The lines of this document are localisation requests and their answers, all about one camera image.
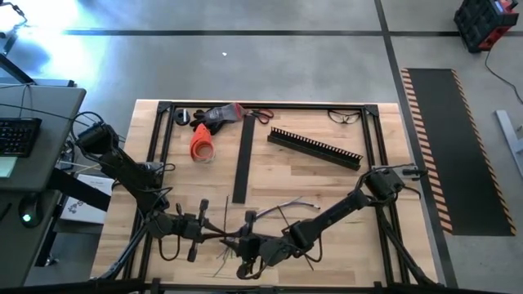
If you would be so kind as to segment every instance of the red-handled scissors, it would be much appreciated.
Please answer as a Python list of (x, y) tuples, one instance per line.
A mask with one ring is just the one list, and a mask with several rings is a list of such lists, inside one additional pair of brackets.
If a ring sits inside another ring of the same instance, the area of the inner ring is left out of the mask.
[(269, 123), (270, 119), (275, 116), (275, 114), (268, 109), (254, 109), (250, 114), (256, 117), (262, 124)]

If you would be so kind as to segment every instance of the concrete floor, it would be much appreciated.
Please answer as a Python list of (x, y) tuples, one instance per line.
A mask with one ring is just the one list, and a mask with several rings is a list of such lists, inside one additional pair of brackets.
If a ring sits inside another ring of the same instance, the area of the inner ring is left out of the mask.
[[(83, 110), (127, 133), (136, 99), (398, 102), (382, 37), (74, 36), (60, 29), (380, 30), (374, 2), (357, 0), (18, 1), (30, 24), (9, 58), (34, 78), (67, 78), (87, 89)], [(388, 0), (389, 30), (454, 31), (459, 0)], [(514, 28), (523, 31), (523, 21)], [(400, 67), (458, 71), (516, 226), (523, 228), (523, 180), (493, 115), (523, 123), (523, 105), (459, 38), (392, 38)], [(523, 37), (503, 38), (489, 64), (523, 89)], [(521, 292), (523, 237), (447, 236), (458, 285)], [(88, 278), (97, 236), (62, 234), (58, 265), (27, 284)]]

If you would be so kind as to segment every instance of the wooden table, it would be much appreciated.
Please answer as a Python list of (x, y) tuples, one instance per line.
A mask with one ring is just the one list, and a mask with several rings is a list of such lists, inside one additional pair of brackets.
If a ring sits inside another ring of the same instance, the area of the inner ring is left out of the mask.
[[(136, 161), (145, 161), (157, 104), (157, 100), (136, 102), (125, 144), (125, 151)], [(390, 165), (410, 163), (398, 105), (379, 104), (378, 107)], [(323, 210), (329, 208), (346, 197), (358, 177), (369, 169), (365, 158), (361, 160), (362, 166), (357, 172), (271, 144), (266, 140), (270, 127), (279, 127), (356, 154), (366, 155), (360, 124), (361, 122), (351, 125), (336, 124), (328, 118), (324, 110), (275, 110), (275, 118), (269, 125), (264, 126), (257, 122), (247, 201), (244, 205), (229, 205), (227, 231), (235, 231), (244, 223), (244, 212), (248, 209), (260, 211), (300, 196), (302, 200), (320, 205)], [(174, 187), (168, 195), (171, 203), (169, 212), (175, 213), (174, 204), (180, 203), (184, 212), (197, 213), (200, 199), (207, 198), (210, 202), (207, 217), (213, 224), (222, 226), (226, 197), (232, 196), (235, 181), (241, 130), (241, 122), (225, 126), (213, 137), (217, 153), (214, 162), (202, 164), (193, 163), (189, 155), (192, 128), (175, 126), (167, 162), (176, 164), (177, 168), (165, 175), (163, 183), (165, 187)], [(378, 148), (374, 146), (373, 149), (377, 153)], [(436, 281), (418, 196), (408, 191), (402, 192), (396, 205), (405, 246), (427, 276)], [(134, 198), (127, 191), (120, 188), (113, 192), (92, 267), (92, 276), (105, 272), (127, 245), (135, 208)], [(291, 223), (318, 214), (317, 211), (305, 207), (289, 207), (284, 209), (284, 213)], [(285, 222), (278, 212), (259, 220), (254, 226), (255, 232), (275, 236), (281, 235), (283, 227)], [(267, 269), (258, 280), (243, 281), (235, 277), (240, 264), (239, 258), (229, 259), (220, 273), (213, 277), (222, 263), (222, 259), (217, 259), (217, 256), (224, 250), (224, 246), (216, 239), (199, 246), (199, 254), (194, 263), (186, 261), (190, 241), (181, 242), (180, 256), (171, 262), (160, 258), (158, 244), (153, 242), (147, 280), (161, 278), (162, 283), (197, 285), (270, 284), (300, 287), (372, 287), (374, 281), (385, 281), (373, 209), (362, 209), (333, 225), (323, 233), (323, 244), (324, 257), (319, 264), (314, 264), (315, 271), (311, 271), (305, 259), (291, 258)], [(166, 256), (172, 256), (176, 248), (175, 236), (163, 239)], [(309, 253), (317, 256), (318, 251), (316, 244)], [(137, 276), (141, 248), (138, 248), (137, 252), (134, 276)], [(399, 281), (396, 253), (392, 252), (391, 256), (395, 279)]]

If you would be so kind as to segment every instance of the hazard stripe tape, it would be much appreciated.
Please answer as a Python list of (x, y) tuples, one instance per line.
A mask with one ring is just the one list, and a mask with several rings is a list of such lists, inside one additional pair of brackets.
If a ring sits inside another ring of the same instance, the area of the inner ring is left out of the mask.
[(431, 185), (432, 196), (436, 202), (436, 210), (438, 212), (438, 217), (440, 218), (441, 228), (444, 230), (444, 232), (452, 234), (452, 221), (450, 219), (449, 209), (447, 208), (443, 190), (441, 189), (440, 178), (437, 172), (437, 165), (434, 158), (432, 157), (429, 136), (425, 130), (423, 116), (419, 108), (418, 98), (416, 97), (416, 91), (412, 84), (409, 70), (401, 69), (401, 77), (403, 79), (407, 101), (409, 102), (410, 114), (414, 122), (414, 129), (416, 130), (418, 143), (422, 150), (423, 161), (428, 171), (428, 180), (429, 184)]
[(452, 74), (454, 76), (454, 81), (456, 82), (456, 87), (458, 89), (458, 92), (459, 92), (459, 94), (462, 97), (463, 104), (465, 105), (465, 110), (467, 111), (468, 119), (469, 119), (469, 121), (471, 123), (472, 130), (474, 131), (474, 134), (476, 134), (476, 140), (477, 140), (477, 142), (478, 142), (478, 144), (480, 146), (481, 152), (483, 153), (483, 158), (485, 160), (485, 163), (487, 164), (487, 168), (489, 170), (490, 178), (492, 179), (492, 182), (494, 183), (494, 187), (496, 189), (496, 192), (497, 192), (497, 195), (498, 195), (498, 198), (499, 198), (499, 202), (503, 206), (503, 212), (505, 213), (505, 217), (507, 218), (507, 222), (510, 225), (510, 231), (511, 231), (511, 233), (513, 235), (516, 235), (516, 226), (514, 225), (514, 222), (512, 220), (511, 215), (510, 215), (510, 211), (508, 210), (507, 202), (503, 198), (503, 193), (501, 192), (501, 188), (499, 187), (498, 181), (496, 179), (494, 168), (490, 164), (489, 157), (488, 157), (488, 155), (487, 155), (487, 153), (485, 151), (485, 146), (483, 145), (483, 141), (481, 139), (480, 133), (477, 130), (477, 125), (474, 122), (474, 118), (472, 116), (472, 112), (471, 112), (470, 107), (468, 105), (467, 98), (465, 97), (465, 91), (463, 89), (463, 85), (462, 85), (461, 81), (459, 80), (458, 74), (456, 73), (455, 70), (452, 70)]

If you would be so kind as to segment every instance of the eyeglasses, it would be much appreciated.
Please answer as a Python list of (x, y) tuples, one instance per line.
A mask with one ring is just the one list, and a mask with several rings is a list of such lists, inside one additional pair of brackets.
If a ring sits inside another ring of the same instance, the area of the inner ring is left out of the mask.
[(333, 122), (344, 123), (344, 124), (355, 123), (356, 121), (358, 121), (358, 118), (360, 118), (359, 112), (345, 114), (345, 113), (334, 111), (334, 110), (327, 110), (327, 115)]

